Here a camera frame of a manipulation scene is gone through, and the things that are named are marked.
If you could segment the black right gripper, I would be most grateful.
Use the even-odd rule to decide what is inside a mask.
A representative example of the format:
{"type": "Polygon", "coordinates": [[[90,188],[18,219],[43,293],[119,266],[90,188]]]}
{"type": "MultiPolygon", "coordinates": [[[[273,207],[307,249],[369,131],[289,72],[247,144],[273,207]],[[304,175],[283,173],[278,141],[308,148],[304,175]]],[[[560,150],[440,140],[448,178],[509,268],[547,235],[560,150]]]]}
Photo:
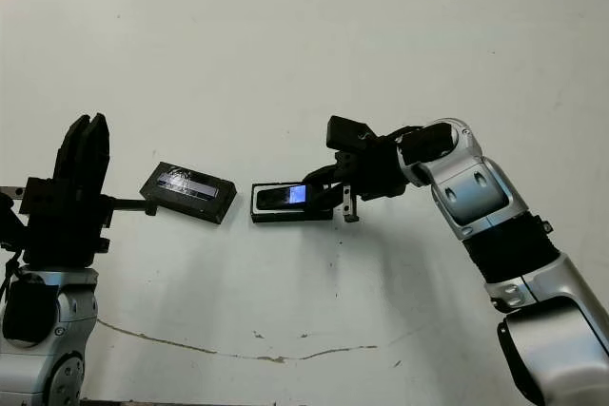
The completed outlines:
{"type": "Polygon", "coordinates": [[[365,150],[339,151],[336,164],[308,173],[310,209],[333,209],[342,203],[344,221],[357,222],[357,201],[401,196],[408,184],[399,164],[396,144],[380,140],[365,150]]]}

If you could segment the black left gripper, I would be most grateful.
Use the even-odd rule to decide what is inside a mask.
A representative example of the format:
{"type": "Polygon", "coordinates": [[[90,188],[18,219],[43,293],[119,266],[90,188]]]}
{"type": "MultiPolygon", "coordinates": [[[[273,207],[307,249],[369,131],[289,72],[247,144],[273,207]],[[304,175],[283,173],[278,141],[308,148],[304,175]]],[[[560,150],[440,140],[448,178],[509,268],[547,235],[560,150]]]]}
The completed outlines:
{"type": "Polygon", "coordinates": [[[1,188],[1,247],[22,253],[32,266],[90,266],[97,254],[108,252],[102,230],[114,212],[154,216],[155,203],[101,194],[109,158],[105,115],[80,116],[57,151],[52,179],[30,178],[25,186],[1,188]]]}

